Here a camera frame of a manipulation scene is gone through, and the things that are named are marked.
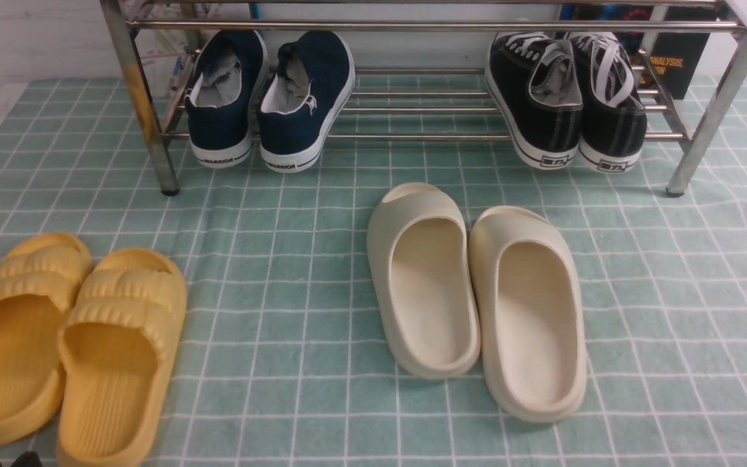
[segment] shoe rack leg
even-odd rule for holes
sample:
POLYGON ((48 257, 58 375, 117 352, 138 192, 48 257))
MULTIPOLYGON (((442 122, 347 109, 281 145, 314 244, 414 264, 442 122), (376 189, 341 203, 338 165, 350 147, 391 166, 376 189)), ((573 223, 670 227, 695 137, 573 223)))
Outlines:
POLYGON ((679 161, 676 172, 667 184, 667 194, 678 198, 685 194, 696 168, 702 162, 708 147, 711 145, 722 119, 726 116, 743 80, 747 76, 747 31, 741 35, 734 55, 731 57, 726 72, 720 78, 717 90, 714 91, 705 115, 699 122, 690 141, 681 144, 684 156, 679 161))
POLYGON ((131 95, 131 102, 137 113, 140 130, 143 131, 149 159, 160 183, 160 191, 164 195, 175 196, 179 192, 178 179, 175 177, 174 166, 161 135, 160 122, 152 103, 151 92, 148 90, 146 76, 143 74, 137 45, 131 38, 125 23, 121 1, 100 0, 100 6, 103 9, 103 16, 106 17, 109 35, 112 36, 117 60, 128 86, 128 94, 131 95))
MULTIPOLYGON (((197 18, 198 14, 195 11, 194 3, 181 3, 180 11, 183 13, 184 18, 197 18)), ((198 29, 187 29, 186 32, 186 47, 189 48, 190 53, 201 48, 201 32, 198 29)))

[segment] floor mat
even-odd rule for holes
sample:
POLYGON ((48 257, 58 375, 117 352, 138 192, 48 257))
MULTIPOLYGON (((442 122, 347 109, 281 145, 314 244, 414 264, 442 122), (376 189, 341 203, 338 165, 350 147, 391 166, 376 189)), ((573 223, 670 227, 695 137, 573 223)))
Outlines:
MULTIPOLYGON (((479 83, 361 78, 399 89, 479 83)), ((691 86, 691 123, 713 86, 691 86)), ((495 115, 347 115, 334 131, 356 129, 506 127, 495 115)), ((536 173, 508 143, 332 141, 319 165, 286 175, 257 153, 220 171, 199 166, 185 142, 172 156, 182 190, 166 198, 118 80, 33 82, 0 127, 0 257, 62 230, 95 260, 141 246, 184 269, 189 314, 150 465, 747 466, 747 82, 679 199, 664 196, 681 156, 673 144, 646 144, 640 165, 614 176, 580 162, 536 173), (444 383, 397 368, 365 229, 389 187, 409 181, 451 195, 469 225, 512 204, 561 229, 589 350, 576 416, 506 416, 479 365, 444 383)), ((0 457, 30 448, 53 465, 55 442, 53 422, 0 457)))

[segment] slipper strap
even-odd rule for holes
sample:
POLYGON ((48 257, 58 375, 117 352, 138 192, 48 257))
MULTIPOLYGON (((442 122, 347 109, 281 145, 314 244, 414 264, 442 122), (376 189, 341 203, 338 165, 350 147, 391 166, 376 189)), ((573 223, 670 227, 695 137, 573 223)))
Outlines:
POLYGON ((377 206, 371 215, 368 236, 397 239, 407 228, 427 219, 449 219, 466 231, 463 216, 454 200, 444 192, 435 190, 405 195, 377 206))
POLYGON ((152 344, 158 361, 174 357, 180 337, 180 278, 150 270, 100 270, 86 279, 77 306, 65 318, 60 333, 86 323, 139 330, 152 344))
POLYGON ((575 273, 572 252, 557 228, 526 215, 496 213, 480 219, 471 229, 469 255, 479 255, 484 264, 497 264, 503 252, 516 243, 545 245, 561 258, 570 273, 575 273))
POLYGON ((91 269, 91 261, 71 247, 47 247, 0 262, 0 301, 13 296, 47 296, 65 313, 91 269))

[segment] metal shoe rack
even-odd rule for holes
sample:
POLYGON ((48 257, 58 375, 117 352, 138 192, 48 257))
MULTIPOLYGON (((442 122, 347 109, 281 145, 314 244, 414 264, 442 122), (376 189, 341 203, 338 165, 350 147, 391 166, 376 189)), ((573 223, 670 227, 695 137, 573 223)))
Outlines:
MULTIPOLYGON (((143 131, 151 157, 152 165, 160 181, 160 188, 164 195, 178 194, 178 180, 175 177, 174 166, 169 157, 169 142, 173 139, 187 139, 187 133, 178 132, 178 121, 183 114, 184 92, 189 82, 195 59, 200 51, 200 30, 219 29, 247 29, 247 30, 357 30, 358 32, 496 32, 497 30, 519 30, 520 32, 584 32, 585 30, 611 30, 612 32, 645 32, 643 47, 639 51, 643 63, 634 66, 637 76, 649 74, 656 84, 651 88, 640 89, 643 98, 655 101, 646 106, 648 112, 659 112, 664 115, 670 126, 668 132, 647 133, 647 141, 673 141, 679 143, 683 151, 682 159, 673 172, 667 186, 670 196, 682 196, 687 189, 688 182, 693 177, 696 168, 708 149, 711 140, 717 133, 722 119, 734 101, 734 97, 742 86, 747 75, 747 17, 739 10, 734 0, 620 0, 608 2, 606 0, 253 0, 258 3, 438 3, 438 4, 479 4, 479 3, 619 3, 654 6, 654 13, 648 21, 548 21, 535 23, 534 21, 274 21, 262 19, 250 20, 208 20, 196 16, 197 3, 210 3, 207 0, 186 0, 180 3, 181 18, 157 18, 153 14, 156 3, 175 3, 170 0, 137 0, 131 5, 127 13, 122 9, 122 0, 100 0, 110 36, 112 36, 117 58, 123 70, 128 91, 134 109, 137 112, 140 128, 143 131), (667 6, 710 6, 717 12, 723 12, 721 21, 662 21, 667 6), (184 67, 178 77, 178 86, 174 98, 169 103, 162 119, 158 118, 152 103, 148 82, 140 63, 139 51, 136 47, 137 33, 142 29, 183 29, 187 33, 187 56, 184 57, 184 67), (670 93, 661 86, 661 80, 655 68, 650 63, 649 51, 655 40, 653 32, 725 32, 736 41, 736 50, 724 72, 711 101, 705 109, 696 130, 691 131, 670 93)), ((219 0, 217 3, 243 3, 231 0, 219 0)), ((357 72, 368 74, 400 74, 400 75, 452 75, 452 74, 481 74, 483 68, 358 68, 357 72)), ((483 90, 475 91, 356 91, 352 97, 359 99, 475 99, 487 98, 483 90)), ((474 106, 347 106, 345 113, 355 114, 475 114, 497 112, 494 107, 474 106)), ((367 139, 367 141, 507 141, 507 133, 347 133, 331 134, 331 139, 367 139)))

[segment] white rubber sole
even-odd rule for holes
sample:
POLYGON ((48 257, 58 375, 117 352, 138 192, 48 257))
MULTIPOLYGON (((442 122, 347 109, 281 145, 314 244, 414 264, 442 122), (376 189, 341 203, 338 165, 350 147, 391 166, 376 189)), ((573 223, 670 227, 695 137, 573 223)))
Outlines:
POLYGON ((587 141, 584 141, 583 136, 581 137, 581 144, 578 145, 578 150, 581 152, 584 165, 602 174, 622 174, 629 171, 641 157, 641 150, 635 152, 635 154, 629 154, 629 156, 607 156, 607 154, 602 154, 590 147, 587 141))
POLYGON ((245 162, 246 157, 252 152, 252 131, 247 130, 246 136, 237 145, 222 150, 205 150, 199 148, 192 141, 192 152, 200 165, 212 169, 223 169, 245 162))
POLYGON ((322 122, 319 130, 319 137, 311 146, 309 146, 309 148, 293 154, 274 154, 265 149, 264 145, 261 145, 261 159, 264 159, 264 163, 271 171, 279 172, 280 174, 296 174, 297 172, 306 171, 306 169, 311 168, 314 163, 319 160, 321 151, 324 148, 324 141, 330 133, 330 128, 333 127, 336 117, 338 117, 338 113, 340 113, 344 108, 344 105, 348 103, 350 93, 353 91, 353 86, 356 83, 356 65, 355 62, 353 62, 353 55, 350 53, 350 47, 348 47, 348 44, 344 39, 339 38, 339 40, 342 42, 342 45, 344 45, 344 50, 348 53, 350 72, 348 73, 348 80, 344 83, 342 91, 338 93, 338 97, 336 97, 332 109, 330 109, 322 122))
POLYGON ((495 78, 492 77, 492 69, 490 69, 488 56, 486 57, 486 71, 484 74, 489 94, 492 96, 495 104, 497 104, 497 108, 501 110, 501 115, 503 115, 503 119, 506 121, 506 126, 509 127, 512 136, 512 144, 515 145, 515 151, 521 160, 528 166, 539 169, 540 171, 557 171, 557 169, 563 169, 569 165, 578 152, 578 146, 564 152, 549 152, 531 145, 518 128, 518 124, 515 122, 515 117, 512 116, 509 106, 503 101, 501 90, 497 87, 495 78))
MULTIPOLYGON (((252 113, 252 107, 255 103, 255 96, 261 91, 264 86, 264 82, 267 81, 267 75, 270 74, 270 62, 269 56, 267 55, 267 45, 264 44, 264 39, 261 35, 256 32, 255 35, 258 37, 258 42, 261 44, 261 52, 264 56, 264 60, 261 62, 261 70, 258 71, 258 79, 255 81, 255 86, 252 88, 252 94, 250 95, 250 104, 247 106, 247 115, 252 113)), ((189 145, 192 147, 192 152, 195 154, 195 159, 198 160, 200 165, 204 167, 210 167, 212 169, 224 169, 226 167, 232 167, 238 165, 238 163, 245 162, 246 157, 252 152, 252 128, 246 131, 246 135, 241 141, 234 146, 225 148, 222 150, 205 150, 199 148, 189 139, 189 145)))

